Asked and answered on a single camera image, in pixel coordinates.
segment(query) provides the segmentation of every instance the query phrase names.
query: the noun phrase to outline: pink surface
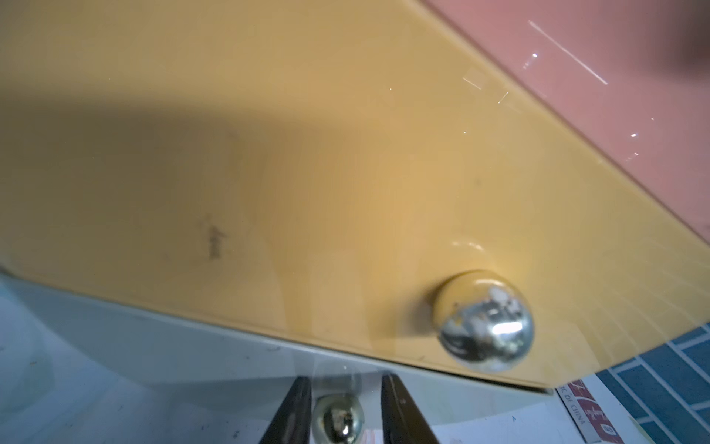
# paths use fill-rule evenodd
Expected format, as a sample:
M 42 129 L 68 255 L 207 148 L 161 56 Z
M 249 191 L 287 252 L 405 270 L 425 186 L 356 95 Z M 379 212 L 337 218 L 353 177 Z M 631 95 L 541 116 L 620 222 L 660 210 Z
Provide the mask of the pink surface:
M 428 1 L 710 242 L 701 0 Z

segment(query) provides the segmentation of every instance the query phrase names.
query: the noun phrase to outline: white surface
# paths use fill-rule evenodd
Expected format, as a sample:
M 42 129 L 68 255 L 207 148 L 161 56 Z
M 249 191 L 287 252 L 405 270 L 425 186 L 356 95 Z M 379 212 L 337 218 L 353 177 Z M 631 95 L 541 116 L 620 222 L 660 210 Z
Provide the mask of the white surface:
M 227 429 L 262 433 L 297 375 L 315 396 L 324 377 L 357 375 L 371 428 L 382 372 L 432 425 L 550 398 L 1 279 L 0 443 L 236 442 Z

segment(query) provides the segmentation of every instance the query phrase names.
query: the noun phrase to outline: yellow panel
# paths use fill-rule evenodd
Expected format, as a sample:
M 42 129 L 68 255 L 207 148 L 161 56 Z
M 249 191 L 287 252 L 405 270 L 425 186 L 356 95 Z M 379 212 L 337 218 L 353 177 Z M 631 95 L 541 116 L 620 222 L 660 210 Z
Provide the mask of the yellow panel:
M 556 386 L 710 317 L 710 249 L 414 4 L 5 0 L 0 264 L 99 298 Z M 530 355 L 428 300 L 490 269 Z

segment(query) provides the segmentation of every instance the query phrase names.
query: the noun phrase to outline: metal ball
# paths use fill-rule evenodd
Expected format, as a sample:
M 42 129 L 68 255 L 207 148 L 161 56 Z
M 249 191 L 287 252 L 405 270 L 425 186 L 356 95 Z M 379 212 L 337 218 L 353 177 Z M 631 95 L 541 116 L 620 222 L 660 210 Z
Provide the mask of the metal ball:
M 365 413 L 355 396 L 324 396 L 313 409 L 313 440 L 317 444 L 357 443 L 364 422 Z
M 535 336 L 532 318 L 520 292 L 490 271 L 453 278 L 434 302 L 439 341 L 481 373 L 504 372 L 523 360 Z

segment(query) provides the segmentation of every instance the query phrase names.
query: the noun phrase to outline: grout line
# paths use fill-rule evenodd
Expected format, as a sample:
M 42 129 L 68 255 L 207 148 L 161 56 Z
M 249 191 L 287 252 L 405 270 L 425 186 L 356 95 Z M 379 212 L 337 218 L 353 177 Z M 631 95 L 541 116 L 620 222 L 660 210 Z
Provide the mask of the grout line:
M 631 307 L 631 310 L 634 310 L 635 312 L 637 312 L 638 315 L 643 318 L 643 320 L 645 320 L 647 323 L 649 323 L 651 325 L 651 327 L 655 328 L 656 331 L 659 332 L 661 334 L 661 336 L 663 336 L 663 339 L 665 339 L 666 341 L 670 340 L 668 335 L 666 335 L 665 331 L 663 331 L 663 329 L 661 329 L 661 327 L 658 324 L 656 324 L 656 322 L 653 319 L 651 319 L 646 313 L 639 310 L 638 307 L 636 306 L 636 304 L 629 302 L 629 300 L 626 297 L 624 297 L 624 295 L 622 295 L 621 293 L 619 293 L 617 291 L 614 291 L 614 294 L 616 294 L 619 298 L 621 298 L 621 300 L 623 300 L 623 302 L 626 305 Z
M 680 359 L 683 359 L 686 364 L 690 366 L 695 372 L 700 375 L 702 379 L 705 379 L 705 382 L 710 384 L 710 376 L 702 369 L 698 364 L 695 363 L 690 357 L 685 354 L 682 348 L 678 347 L 676 344 L 672 342 L 667 343 L 668 347 L 670 347 L 671 350 L 673 350 L 678 356 L 680 356 Z
M 614 371 L 617 373 L 625 372 L 626 370 L 630 370 L 634 367 L 640 366 L 641 363 L 638 361 L 638 359 L 634 358 L 632 362 L 627 362 L 626 364 L 623 365 L 618 365 L 614 367 Z
M 663 274 L 665 274 L 665 275 L 667 275 L 667 276 L 670 276 L 674 281 L 680 283 L 681 285 L 688 286 L 688 287 L 690 287 L 690 288 L 693 288 L 693 289 L 695 289 L 695 290 L 698 290 L 698 292 L 702 293 L 704 296 L 707 296 L 707 295 L 708 295 L 707 290 L 698 287 L 697 285 L 695 285 L 695 284 L 692 283 L 691 281 L 688 281 L 688 280 L 686 280 L 686 279 L 680 278 L 680 277 L 674 275 L 673 273 L 669 273 L 667 270 L 664 270 L 664 269 L 661 269 L 660 271 L 661 271 L 661 273 L 663 273 Z
M 705 410 L 706 408 L 710 408 L 710 401 L 696 402 L 695 404 L 692 404 L 690 408 L 695 411 Z
M 619 377 L 619 375 L 616 374 L 615 371 L 613 371 L 612 369 L 608 369 L 608 372 L 609 372 L 609 374 L 610 374 L 614 379 L 616 379 L 616 381 L 621 385 L 621 387 L 622 387 L 624 390 L 626 390 L 626 392 L 629 394 L 629 396 L 631 396 L 631 398 L 632 398 L 634 401 L 636 401 L 636 403 L 637 403 L 639 406 L 641 406 L 641 408 L 646 412 L 646 414 L 648 415 L 648 417 L 651 418 L 651 420 L 656 423 L 656 426 L 658 426 L 658 427 L 663 431 L 663 433 L 666 434 L 666 436 L 668 437 L 668 439 L 670 439 L 671 441 L 673 441 L 673 444 L 682 444 L 682 443 L 680 442 L 680 440 L 675 437 L 675 435 L 673 434 L 673 432 L 670 431 L 670 430 L 668 430 L 668 427 L 666 427 L 665 424 L 662 423 L 662 422 L 658 419 L 658 417 L 651 411 L 651 409 L 648 408 L 648 406 L 646 405 L 646 403 L 643 402 L 643 401 L 641 400 L 641 398 L 639 398 L 638 395 L 637 395 L 636 393 L 634 393 L 633 390 L 631 390 L 631 388 L 624 382 L 624 380 L 623 380 L 622 378 Z
M 710 334 L 705 333 L 704 335 L 694 337 L 693 339 L 688 339 L 687 341 L 683 342 L 682 344 L 676 345 L 676 347 L 678 347 L 680 350 L 685 350 L 687 348 L 694 347 L 698 344 L 702 344 L 703 342 L 706 342 L 707 340 L 710 340 Z
M 670 396 L 673 396 L 678 403 L 685 408 L 688 413 L 690 413 L 690 416 L 692 416 L 695 421 L 698 421 L 698 423 L 704 428 L 708 433 L 710 433 L 710 425 L 708 425 L 707 422 L 703 418 L 700 417 L 700 415 L 690 408 L 690 405 L 688 405 L 687 402 L 666 382 L 665 379 L 663 379 L 656 371 L 646 362 L 643 360 L 642 357 L 638 356 L 636 357 L 639 361 L 641 361 L 641 365 L 643 365 L 643 368 L 645 368 L 649 373 L 651 373 L 651 376 L 653 376 L 656 381 L 658 381 L 658 384 L 661 384 L 661 386 L 666 389 L 666 391 L 670 394 Z
M 678 278 L 677 276 L 675 276 L 674 274 L 668 273 L 666 270 L 661 270 L 661 272 L 662 272 L 663 274 L 667 274 L 668 276 L 671 276 L 675 281 L 680 281 L 681 283 L 684 282 L 682 279 L 679 279 L 679 278 Z M 665 303 L 666 305 L 668 305 L 668 306 L 670 306 L 670 307 L 673 307 L 676 311 L 680 312 L 680 313 L 681 313 L 683 316 L 685 316 L 689 321 L 691 321 L 692 325 L 698 325 L 699 321 L 698 321 L 696 318 L 694 318 L 693 316 L 691 316 L 690 313 L 688 313 L 688 312 L 687 312 L 686 310 L 684 310 L 683 308 L 679 307 L 678 305 L 675 305 L 674 303 L 672 303 L 671 301 L 669 301 L 669 300 L 667 300 L 666 298 L 663 297 L 663 294 L 665 294 L 665 293 L 667 293 L 668 291 L 672 290 L 672 288 L 666 289 L 666 290 L 662 291 L 661 293 L 656 293 L 656 292 L 653 290 L 653 288 L 648 287 L 648 286 L 647 286 L 644 282 L 642 282 L 640 279 L 635 278 L 635 277 L 634 277 L 633 275 L 631 275 L 631 274 L 628 274 L 628 277 L 629 277 L 630 280 L 636 282 L 636 283 L 638 284 L 638 286 L 640 286 L 641 288 L 643 288 L 644 290 L 646 290 L 646 292 L 647 292 L 649 295 L 654 296 L 656 299 L 660 300 L 662 303 Z M 710 332 L 710 327 L 708 327 L 708 326 L 705 325 L 705 324 L 701 325 L 701 328 L 702 328 L 703 330 L 705 330 L 706 332 Z
M 613 317 L 612 314 L 604 307 L 603 304 L 597 302 L 596 300 L 594 300 L 594 301 L 596 302 L 596 305 L 599 307 L 599 309 L 602 310 L 603 312 L 605 312 L 606 315 L 608 316 L 608 318 L 611 319 L 611 322 L 614 323 L 614 325 L 616 325 L 616 327 L 623 333 L 623 335 L 625 336 L 625 339 L 627 339 L 629 342 L 631 342 L 631 344 L 634 346 L 634 348 L 636 348 L 636 352 L 637 353 L 641 352 L 641 348 L 638 346 L 638 343 L 636 343 L 636 341 L 633 339 L 633 337 L 631 337 L 631 335 L 628 334 L 626 329 L 623 327 L 622 323 L 620 323 L 615 317 Z
M 579 315 L 581 316 L 582 320 L 589 326 L 589 329 L 591 331 L 591 334 L 596 336 L 596 339 L 599 340 L 599 344 L 604 348 L 604 352 L 609 355 L 609 358 L 614 359 L 613 353 L 610 351 L 610 349 L 607 347 L 606 341 L 599 336 L 599 332 L 596 331 L 596 328 L 592 325 L 591 322 L 589 322 L 589 319 L 586 318 L 586 316 L 583 314 L 584 311 L 577 305 L 577 303 L 572 302 L 572 304 L 575 306 L 577 309 L 577 312 L 579 312 Z

